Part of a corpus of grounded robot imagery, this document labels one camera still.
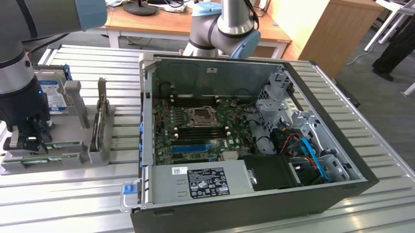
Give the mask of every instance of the green circuit board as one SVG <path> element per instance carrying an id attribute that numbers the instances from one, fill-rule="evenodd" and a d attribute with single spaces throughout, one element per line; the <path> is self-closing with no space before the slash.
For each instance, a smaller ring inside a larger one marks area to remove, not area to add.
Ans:
<path id="1" fill-rule="evenodd" d="M 244 104 L 231 107 L 232 99 L 220 99 L 220 104 L 212 107 L 219 127 L 228 127 L 225 138 L 207 139 L 207 152 L 172 152 L 172 142 L 176 140 L 175 128 L 191 128 L 189 110 L 207 108 L 173 107 L 169 100 L 153 101 L 155 123 L 155 161 L 156 165 L 184 164 L 191 162 L 221 161 L 225 151 L 236 151 L 239 155 L 249 155 L 256 148 L 252 144 L 252 134 L 244 123 Z"/>

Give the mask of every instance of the blue pcie slot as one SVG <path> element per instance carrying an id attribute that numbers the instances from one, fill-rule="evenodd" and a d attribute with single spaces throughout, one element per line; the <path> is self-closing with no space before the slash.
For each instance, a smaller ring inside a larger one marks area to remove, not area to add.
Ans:
<path id="1" fill-rule="evenodd" d="M 172 152 L 195 152 L 195 151 L 207 152 L 209 147 L 211 147 L 209 144 L 195 145 L 195 146 L 175 146 L 171 148 L 171 151 Z"/>

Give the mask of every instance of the open computer tower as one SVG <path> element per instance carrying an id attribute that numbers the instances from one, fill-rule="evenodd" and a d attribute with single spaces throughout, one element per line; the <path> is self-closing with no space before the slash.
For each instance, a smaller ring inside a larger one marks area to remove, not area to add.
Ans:
<path id="1" fill-rule="evenodd" d="M 143 54 L 140 77 L 136 232 L 321 213 L 379 182 L 288 62 Z"/>

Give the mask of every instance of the power supply label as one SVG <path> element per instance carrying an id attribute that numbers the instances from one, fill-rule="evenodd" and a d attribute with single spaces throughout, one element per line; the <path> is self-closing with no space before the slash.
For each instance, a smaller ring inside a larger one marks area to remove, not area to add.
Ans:
<path id="1" fill-rule="evenodd" d="M 231 194 L 223 167 L 188 170 L 187 178 L 193 199 Z"/>

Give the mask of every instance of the gray floor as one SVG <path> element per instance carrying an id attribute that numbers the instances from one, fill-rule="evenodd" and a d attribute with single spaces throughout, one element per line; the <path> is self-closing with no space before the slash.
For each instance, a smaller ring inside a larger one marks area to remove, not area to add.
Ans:
<path id="1" fill-rule="evenodd" d="M 372 35 L 373 32 L 368 32 L 349 56 L 348 62 L 356 55 L 364 53 L 363 48 Z M 131 40 L 135 45 L 128 45 L 125 38 L 120 39 L 121 48 L 177 51 L 185 47 L 184 41 L 148 38 L 131 38 Z M 107 38 L 88 33 L 72 33 L 60 42 L 68 45 L 109 46 Z M 39 44 L 41 42 L 25 44 L 25 48 L 29 50 Z M 415 61 L 415 58 L 404 59 L 395 68 L 392 72 L 395 81 L 391 83 L 371 72 L 371 64 L 380 56 L 384 48 L 385 45 L 377 45 L 372 53 L 359 58 L 355 64 L 344 65 L 336 80 L 360 101 L 360 112 L 415 170 L 415 155 L 412 153 L 412 146 L 415 146 L 415 93 L 410 97 L 400 94 L 415 82 L 415 64 L 410 61 L 410 59 Z M 32 55 L 33 62 L 40 59 L 44 50 Z"/>

